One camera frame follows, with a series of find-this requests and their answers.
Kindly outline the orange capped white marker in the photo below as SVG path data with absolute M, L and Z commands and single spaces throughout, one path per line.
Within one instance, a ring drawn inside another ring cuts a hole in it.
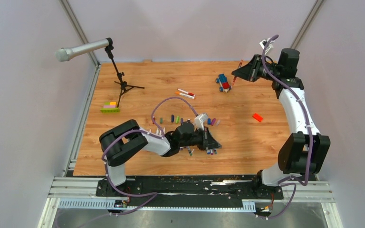
M 180 92 L 174 92 L 176 95 L 179 95 L 179 96 L 183 96 L 183 97 L 186 97 L 186 98 L 189 98 L 189 99 L 195 99 L 194 96 L 192 95 L 189 95 L 189 94 L 186 94 L 186 93 L 180 93 Z

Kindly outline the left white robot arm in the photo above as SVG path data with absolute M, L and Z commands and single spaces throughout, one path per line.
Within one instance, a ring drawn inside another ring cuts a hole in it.
M 165 135 L 159 135 L 146 131 L 131 119 L 101 134 L 99 142 L 109 182 L 108 190 L 115 196 L 126 192 L 125 163 L 141 150 L 171 157 L 185 147 L 196 146 L 206 152 L 222 148 L 208 127 L 196 128 L 188 121 Z

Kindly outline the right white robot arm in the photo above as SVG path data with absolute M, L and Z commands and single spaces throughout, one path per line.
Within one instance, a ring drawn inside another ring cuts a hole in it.
M 291 178 L 306 185 L 310 174 L 317 174 L 327 155 L 331 141 L 322 135 L 309 113 L 303 82 L 296 76 L 300 52 L 282 49 L 278 62 L 267 62 L 267 57 L 254 55 L 244 66 L 232 71 L 232 75 L 255 82 L 259 78 L 272 81 L 271 87 L 282 104 L 290 130 L 290 136 L 278 153 L 278 161 L 272 167 L 261 170 L 258 181 L 252 185 L 253 194 L 265 198 L 271 186 Z

